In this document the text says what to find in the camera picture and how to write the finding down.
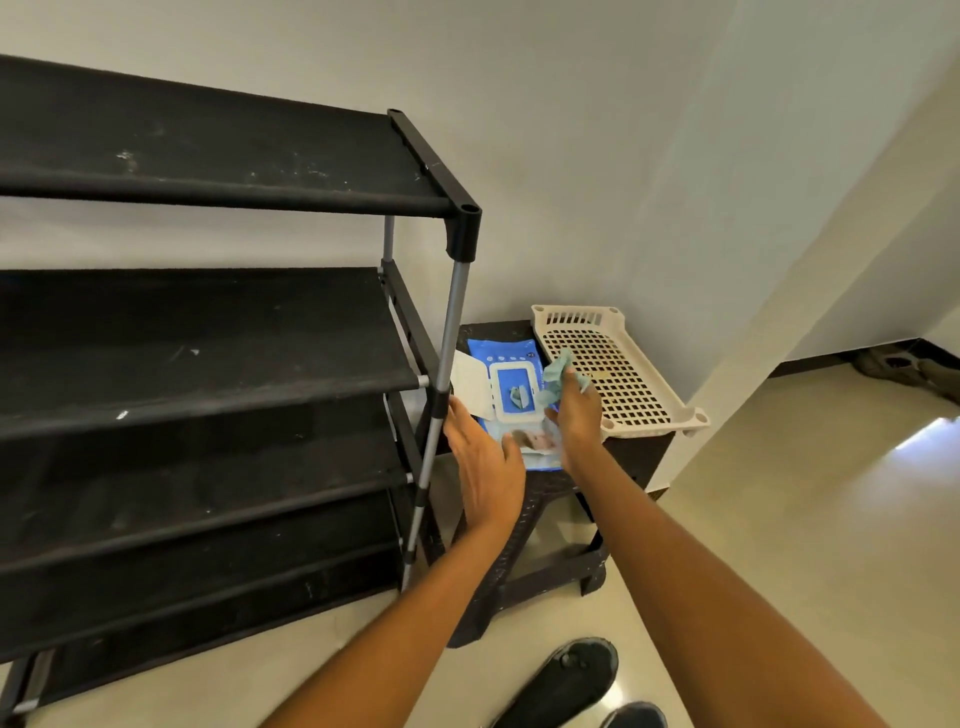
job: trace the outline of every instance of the sneaker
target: sneaker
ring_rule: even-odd
[[[600,728],[666,728],[666,716],[653,703],[627,703],[609,714]]]
[[[565,644],[516,695],[491,728],[560,728],[613,685],[616,648],[598,637]]]

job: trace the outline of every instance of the white wall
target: white wall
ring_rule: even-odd
[[[467,321],[613,298],[623,231],[734,0],[5,0],[0,53],[353,109],[404,109],[485,209]],[[0,199],[0,266],[375,264],[382,221]],[[439,221],[397,223],[443,324]],[[592,265],[594,258],[605,261]]]
[[[713,427],[676,437],[654,485],[663,487],[763,383],[891,241],[960,174],[960,59],[830,216],[690,403]]]
[[[955,0],[0,4],[3,53],[404,109],[485,209],[466,320],[618,305],[717,424],[889,241],[841,251],[842,275],[808,258],[806,282],[775,299],[958,36]],[[908,222],[884,220],[884,234]],[[437,335],[443,226],[397,228]],[[374,218],[0,199],[6,268],[371,264],[379,240]],[[787,306],[776,341],[757,339],[771,301],[796,308],[809,291],[809,311]],[[737,363],[744,352],[756,356]],[[660,474],[707,437],[678,438]]]
[[[924,333],[924,339],[931,341],[954,356],[960,356],[960,306],[950,311],[930,330]]]
[[[955,0],[739,3],[620,261],[619,306],[682,398],[938,83],[958,38]]]
[[[960,303],[960,177],[817,322],[789,358],[924,336]]]

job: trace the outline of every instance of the wet wipes package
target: wet wipes package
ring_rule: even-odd
[[[494,440],[513,433],[527,470],[558,470],[560,431],[535,402],[543,387],[536,342],[469,339],[467,343],[470,356],[457,352],[454,362],[457,397]]]

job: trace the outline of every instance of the black fabric shelf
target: black fabric shelf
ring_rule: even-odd
[[[341,604],[395,589],[399,552],[315,571],[269,589],[57,649],[45,705]]]
[[[445,217],[387,114],[0,56],[0,194]]]
[[[0,663],[397,553],[387,493],[0,576]]]
[[[0,573],[406,483],[378,395],[0,443]]]
[[[0,437],[416,389],[374,268],[0,276]]]

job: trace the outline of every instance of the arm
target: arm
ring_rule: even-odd
[[[460,465],[466,536],[261,728],[401,728],[406,723],[523,503],[526,471],[509,436],[498,445],[454,398],[444,433]]]
[[[763,597],[664,513],[600,444],[600,397],[564,373],[564,468],[587,498],[637,611],[698,728],[881,728],[839,672]]]

